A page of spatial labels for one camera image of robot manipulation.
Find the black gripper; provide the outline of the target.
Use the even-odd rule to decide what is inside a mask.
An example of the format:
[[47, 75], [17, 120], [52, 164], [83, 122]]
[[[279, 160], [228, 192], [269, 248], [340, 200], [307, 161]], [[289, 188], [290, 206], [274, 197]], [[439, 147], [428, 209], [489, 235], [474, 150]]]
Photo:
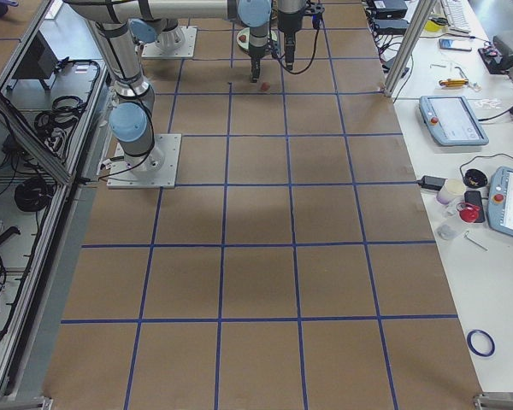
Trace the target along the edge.
[[[260, 79], [261, 59], [271, 50], [278, 50], [278, 36], [269, 27], [249, 28], [249, 56], [251, 57], [251, 83]], [[284, 37], [284, 62], [286, 70], [292, 71], [295, 60], [295, 38]]]
[[325, 11], [321, 3], [310, 0], [279, 0], [277, 8], [277, 27], [283, 33], [285, 45], [296, 43], [296, 34], [302, 29], [304, 17], [310, 17], [313, 28], [319, 30]]

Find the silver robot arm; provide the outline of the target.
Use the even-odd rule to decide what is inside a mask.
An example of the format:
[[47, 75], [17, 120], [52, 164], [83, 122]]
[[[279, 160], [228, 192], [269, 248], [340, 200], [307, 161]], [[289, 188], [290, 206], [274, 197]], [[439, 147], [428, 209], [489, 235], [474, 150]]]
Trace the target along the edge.
[[[284, 55], [272, 39], [270, 18], [273, 7], [277, 7], [277, 27], [283, 34]], [[251, 57], [251, 82], [260, 78], [261, 59], [270, 53], [281, 67], [293, 75], [296, 51], [296, 33], [301, 30], [303, 18], [311, 17], [315, 30], [319, 30], [324, 7], [311, 1], [237, 1], [236, 12], [243, 23], [249, 27], [248, 54]], [[130, 21], [134, 37], [144, 43], [155, 43], [157, 48], [169, 52], [178, 49], [185, 42], [185, 36], [176, 19]]]
[[159, 164], [152, 123], [154, 90], [144, 76], [142, 49], [173, 54], [186, 44], [180, 18], [239, 17], [251, 30], [268, 26], [270, 1], [69, 1], [83, 17], [110, 71], [117, 106], [109, 124], [127, 168]]

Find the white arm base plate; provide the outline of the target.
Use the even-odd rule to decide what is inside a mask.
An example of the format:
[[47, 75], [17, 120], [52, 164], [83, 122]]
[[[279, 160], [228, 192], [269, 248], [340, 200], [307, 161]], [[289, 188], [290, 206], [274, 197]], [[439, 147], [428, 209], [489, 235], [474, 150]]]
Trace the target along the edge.
[[180, 158], [180, 134], [156, 134], [155, 146], [144, 162], [128, 156], [127, 161], [112, 163], [111, 177], [107, 178], [110, 189], [173, 189], [176, 185]]
[[154, 43], [144, 46], [142, 57], [152, 60], [193, 58], [197, 33], [196, 26], [177, 26], [164, 31]]

